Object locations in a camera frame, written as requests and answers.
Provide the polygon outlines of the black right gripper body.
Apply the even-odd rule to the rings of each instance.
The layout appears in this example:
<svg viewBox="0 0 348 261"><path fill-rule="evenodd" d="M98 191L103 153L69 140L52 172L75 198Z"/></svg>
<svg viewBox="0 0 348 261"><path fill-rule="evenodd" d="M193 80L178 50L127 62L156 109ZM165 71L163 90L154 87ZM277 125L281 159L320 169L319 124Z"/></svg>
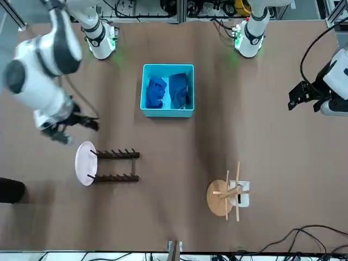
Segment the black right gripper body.
<svg viewBox="0 0 348 261"><path fill-rule="evenodd" d="M74 100L72 100L72 104L73 104L72 112L70 116L66 120L64 120L64 124L67 126L74 126L76 124L80 124L80 120L81 120L80 106Z"/></svg>

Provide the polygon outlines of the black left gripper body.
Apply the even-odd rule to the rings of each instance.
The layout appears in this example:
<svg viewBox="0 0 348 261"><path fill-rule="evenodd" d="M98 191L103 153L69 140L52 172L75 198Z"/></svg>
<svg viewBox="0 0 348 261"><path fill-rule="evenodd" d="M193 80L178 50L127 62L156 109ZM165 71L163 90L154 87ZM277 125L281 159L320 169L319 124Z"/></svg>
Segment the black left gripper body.
<svg viewBox="0 0 348 261"><path fill-rule="evenodd" d="M305 102L331 99L331 88L324 81L304 83L306 84Z"/></svg>

